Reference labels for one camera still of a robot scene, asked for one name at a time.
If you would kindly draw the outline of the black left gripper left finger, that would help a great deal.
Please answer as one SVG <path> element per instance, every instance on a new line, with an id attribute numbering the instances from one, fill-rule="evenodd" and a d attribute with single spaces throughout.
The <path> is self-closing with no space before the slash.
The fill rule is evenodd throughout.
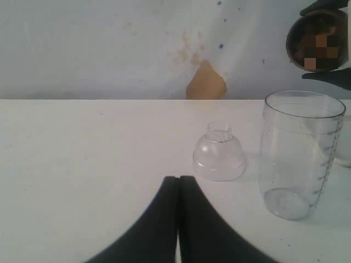
<path id="1" fill-rule="evenodd" d="M 139 219 L 88 262 L 175 262 L 180 179 L 167 176 Z"/>

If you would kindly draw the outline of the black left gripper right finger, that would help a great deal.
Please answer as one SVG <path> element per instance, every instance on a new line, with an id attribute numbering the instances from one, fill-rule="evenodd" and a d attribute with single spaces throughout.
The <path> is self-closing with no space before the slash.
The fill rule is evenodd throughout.
<path id="1" fill-rule="evenodd" d="M 193 176 L 180 177 L 179 204 L 182 262 L 275 262 L 227 224 Z"/>

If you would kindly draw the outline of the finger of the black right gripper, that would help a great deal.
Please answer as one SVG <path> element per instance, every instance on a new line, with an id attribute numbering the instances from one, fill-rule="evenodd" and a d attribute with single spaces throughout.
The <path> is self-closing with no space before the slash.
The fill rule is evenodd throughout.
<path id="1" fill-rule="evenodd" d="M 348 67 L 342 70 L 335 70 L 335 71 L 329 71 L 329 72 L 306 73 L 302 75 L 302 79 L 310 79 L 314 81 L 330 83 L 344 90 L 350 90 L 351 89 L 351 68 Z"/>
<path id="2" fill-rule="evenodd" d="M 306 8 L 302 9 L 299 14 L 300 16 L 306 16 L 308 13 L 317 10 L 339 10 L 345 8 L 348 5 L 349 0 L 317 0 Z"/>

